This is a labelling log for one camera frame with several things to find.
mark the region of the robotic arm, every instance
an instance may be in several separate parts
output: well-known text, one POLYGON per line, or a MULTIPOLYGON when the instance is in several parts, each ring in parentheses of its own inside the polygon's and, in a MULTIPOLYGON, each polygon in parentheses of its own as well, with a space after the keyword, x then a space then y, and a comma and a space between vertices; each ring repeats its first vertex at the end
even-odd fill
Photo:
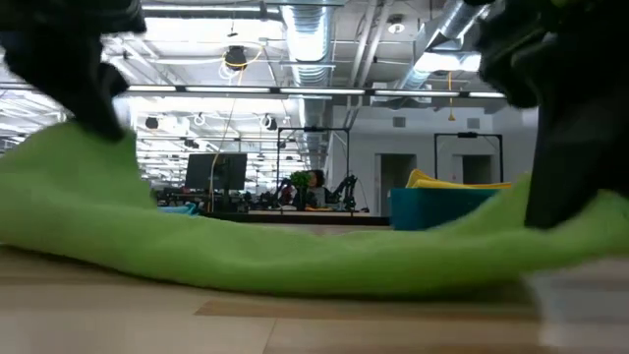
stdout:
POLYGON ((354 200, 354 187, 356 186, 356 182, 358 178, 354 175, 345 177, 343 181, 338 185, 336 190, 330 194, 328 197, 328 202, 332 204, 337 204, 341 200, 341 194, 343 194, 343 205, 346 210, 352 210, 356 206, 356 201, 354 200))
POLYGON ((287 188, 293 187, 293 182, 290 178, 284 178, 280 183, 279 187, 275 190, 273 197, 271 198, 274 207, 280 207, 282 205, 289 205, 290 201, 282 201, 280 198, 280 193, 283 196, 283 191, 287 188))

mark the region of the computer monitor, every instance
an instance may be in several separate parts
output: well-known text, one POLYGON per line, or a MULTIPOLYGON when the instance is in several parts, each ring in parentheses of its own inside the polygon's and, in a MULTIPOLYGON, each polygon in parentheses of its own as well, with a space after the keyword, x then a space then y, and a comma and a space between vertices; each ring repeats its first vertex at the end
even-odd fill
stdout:
MULTIPOLYGON (((186 188, 209 189, 209 178, 215 156, 214 153, 194 153, 189 156, 186 188)), ((215 190, 244 190, 246 175, 246 153, 221 153, 214 165, 213 187, 215 190)))

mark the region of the doorway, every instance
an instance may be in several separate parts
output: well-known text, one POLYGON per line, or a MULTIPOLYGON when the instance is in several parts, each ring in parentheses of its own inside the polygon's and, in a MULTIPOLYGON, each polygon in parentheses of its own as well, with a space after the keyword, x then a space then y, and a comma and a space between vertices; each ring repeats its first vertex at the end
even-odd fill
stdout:
POLYGON ((463 184, 490 184, 491 155, 462 155, 463 184))
POLYGON ((380 216, 390 216, 389 192, 395 188, 405 188, 413 169, 417 168, 417 156, 414 154, 383 153, 377 154, 376 176, 379 174, 379 188, 376 188, 377 207, 380 216))

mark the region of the ceiling pipe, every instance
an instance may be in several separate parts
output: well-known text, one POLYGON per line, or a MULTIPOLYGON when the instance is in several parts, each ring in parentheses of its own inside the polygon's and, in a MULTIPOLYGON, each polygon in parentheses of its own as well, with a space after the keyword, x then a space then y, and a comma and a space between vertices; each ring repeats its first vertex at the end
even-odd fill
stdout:
MULTIPOLYGON (((325 88, 330 85, 329 67, 318 67, 313 63, 330 60, 332 50, 332 15, 333 9, 322 6, 282 6, 281 14, 286 24, 286 42, 292 61, 304 62, 304 66, 294 65, 293 78, 298 87, 325 88)), ((328 122, 327 101, 323 99, 301 99, 299 114, 303 127, 322 127, 328 122)), ((321 136, 304 134, 312 169, 324 166, 324 157, 320 155, 321 136)))
POLYGON ((372 67, 373 57, 375 56, 375 51, 377 50, 377 46, 380 42, 380 38, 382 37, 382 32, 384 31, 384 27, 386 26, 386 22, 389 18, 389 12, 391 7, 393 6, 394 0, 386 0, 384 5, 382 6, 382 11, 380 12, 380 17, 378 18, 377 28, 375 29, 375 34, 373 35, 372 43, 370 44, 370 49, 367 52, 367 58, 365 58, 365 65, 363 66, 363 72, 361 73, 361 77, 358 80, 358 87, 362 88, 367 81, 367 75, 370 73, 370 68, 372 67))
MULTIPOLYGON (((443 14, 437 19, 436 31, 429 36, 426 26, 422 26, 420 29, 418 40, 425 40, 427 36, 429 36, 429 40, 426 40, 423 46, 419 48, 421 55, 417 58, 418 62, 428 49, 450 40, 461 39, 487 7, 488 5, 468 5, 464 0, 448 0, 444 6, 443 14)), ((432 72, 416 70, 416 64, 417 62, 404 75, 395 89, 415 90, 422 88, 432 72)))
POLYGON ((377 0, 370 0, 370 3, 367 6, 367 12, 365 13, 365 27, 363 28, 363 33, 361 33, 361 37, 359 38, 356 56, 354 57, 354 63, 352 64, 352 72, 350 74, 350 79, 347 82, 348 87, 352 87, 356 83, 358 71, 363 60, 363 54, 365 54, 365 48, 367 47, 367 40, 372 32, 371 28, 373 16, 375 15, 375 7, 377 6, 377 0))

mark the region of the black metal frame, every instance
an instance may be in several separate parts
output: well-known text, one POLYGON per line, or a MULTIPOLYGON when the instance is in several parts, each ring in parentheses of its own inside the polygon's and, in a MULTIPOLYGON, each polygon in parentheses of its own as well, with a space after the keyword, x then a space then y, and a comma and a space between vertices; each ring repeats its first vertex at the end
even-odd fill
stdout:
POLYGON ((481 133, 435 133, 432 136, 434 149, 434 178, 439 178, 439 153, 437 151, 437 139, 439 137, 457 137, 459 139, 476 139, 478 137, 494 137, 498 139, 498 155, 500 160, 500 182, 504 182, 504 153, 502 151, 502 134, 481 134, 481 133))
MULTIPOLYGON (((275 179, 275 188, 279 188, 280 180, 279 180, 279 154, 282 149, 281 144, 284 143, 282 141, 281 134, 282 132, 304 132, 304 133, 321 133, 321 132, 345 132, 346 140, 345 140, 345 177, 350 176, 350 129, 349 128, 317 128, 317 127, 305 127, 305 128, 277 128, 277 164, 275 166, 276 179, 275 179)), ((284 214, 284 209, 280 208, 280 214, 284 214)), ((350 210, 350 216, 354 216, 354 210, 350 210)))

